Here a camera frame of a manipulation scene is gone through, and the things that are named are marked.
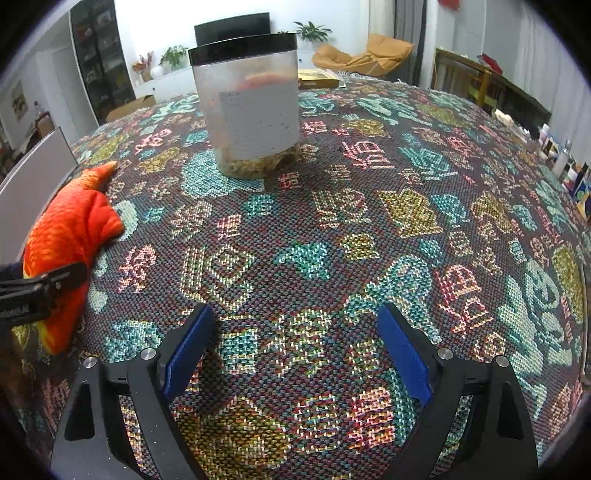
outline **black clamp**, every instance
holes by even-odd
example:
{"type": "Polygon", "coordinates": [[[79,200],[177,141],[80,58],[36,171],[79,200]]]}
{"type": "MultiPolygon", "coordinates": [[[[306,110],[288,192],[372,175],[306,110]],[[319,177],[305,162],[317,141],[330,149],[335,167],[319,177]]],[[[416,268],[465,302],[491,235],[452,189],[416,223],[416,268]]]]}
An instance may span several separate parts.
{"type": "Polygon", "coordinates": [[[87,280],[83,262],[56,268],[33,278],[0,281],[0,329],[10,329],[51,316],[56,298],[87,280]]]}
{"type": "Polygon", "coordinates": [[[154,465],[162,480],[207,476],[184,441],[168,404],[189,383],[215,326],[213,310],[198,305],[181,328],[131,360],[84,360],[61,414],[51,470],[62,480],[139,480],[119,395],[130,395],[154,465]]]}
{"type": "Polygon", "coordinates": [[[473,395],[466,427],[450,470],[436,478],[523,480],[534,474],[530,415],[506,357],[486,364],[437,349],[393,304],[380,309],[378,331],[409,395],[424,406],[382,480],[429,478],[463,395],[473,395]]]}
{"type": "MultiPolygon", "coordinates": [[[[57,431],[51,468],[63,480],[148,480],[129,444],[119,395],[130,395],[161,480],[207,480],[168,408],[181,395],[214,330],[210,307],[198,305],[157,348],[125,362],[84,360],[57,431]]],[[[398,309],[378,313],[378,330],[410,396],[424,408],[381,480],[426,480],[443,448],[462,395],[473,395],[469,418],[448,472],[453,480],[522,480],[537,467],[523,394],[506,357],[490,364],[436,349],[398,309]]]]}

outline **woven fabric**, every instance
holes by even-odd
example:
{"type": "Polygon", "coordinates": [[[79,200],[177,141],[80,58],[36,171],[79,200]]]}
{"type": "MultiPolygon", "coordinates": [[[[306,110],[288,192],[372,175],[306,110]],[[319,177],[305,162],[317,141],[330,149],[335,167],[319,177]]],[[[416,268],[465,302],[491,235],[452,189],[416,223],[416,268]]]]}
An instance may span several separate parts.
{"type": "Polygon", "coordinates": [[[48,358],[23,333],[38,388],[24,421],[44,458],[80,360],[156,346],[198,302],[216,311],[215,337],[171,409],[212,479],[386,468],[418,413],[376,331],[386,301],[461,358],[510,359],[539,455],[560,433],[582,392],[577,265],[591,236],[548,168],[441,92],[351,79],[301,93],[300,107],[301,160],[264,181],[217,172],[196,95],[74,146],[80,169],[121,162],[108,196],[125,233],[96,261],[67,355],[48,358]]]}

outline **black lid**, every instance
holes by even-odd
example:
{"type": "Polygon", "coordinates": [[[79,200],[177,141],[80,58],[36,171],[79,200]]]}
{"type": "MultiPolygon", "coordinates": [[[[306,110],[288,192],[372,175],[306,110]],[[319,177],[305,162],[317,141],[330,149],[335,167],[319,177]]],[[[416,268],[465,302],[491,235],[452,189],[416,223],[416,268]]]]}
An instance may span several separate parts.
{"type": "Polygon", "coordinates": [[[201,45],[189,50],[189,59],[193,67],[198,67],[219,61],[245,59],[296,49],[295,33],[269,33],[201,45]]]}

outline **book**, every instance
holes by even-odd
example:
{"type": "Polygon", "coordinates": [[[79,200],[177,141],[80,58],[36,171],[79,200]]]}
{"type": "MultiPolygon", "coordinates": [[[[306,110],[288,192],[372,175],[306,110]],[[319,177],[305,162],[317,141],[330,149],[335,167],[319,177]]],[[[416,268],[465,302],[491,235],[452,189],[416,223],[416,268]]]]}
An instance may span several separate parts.
{"type": "Polygon", "coordinates": [[[339,88],[344,81],[336,73],[323,69],[298,69],[300,89],[339,88]]]}

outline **orange armchair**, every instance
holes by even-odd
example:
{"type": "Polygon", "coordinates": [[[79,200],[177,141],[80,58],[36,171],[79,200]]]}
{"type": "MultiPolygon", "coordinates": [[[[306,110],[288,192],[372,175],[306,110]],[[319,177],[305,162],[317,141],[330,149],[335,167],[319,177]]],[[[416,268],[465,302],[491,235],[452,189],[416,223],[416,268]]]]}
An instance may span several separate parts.
{"type": "Polygon", "coordinates": [[[312,63],[323,69],[345,70],[381,77],[398,67],[412,50],[411,43],[371,34],[368,38],[367,51],[361,55],[352,57],[332,45],[323,44],[314,53],[312,63]]]}

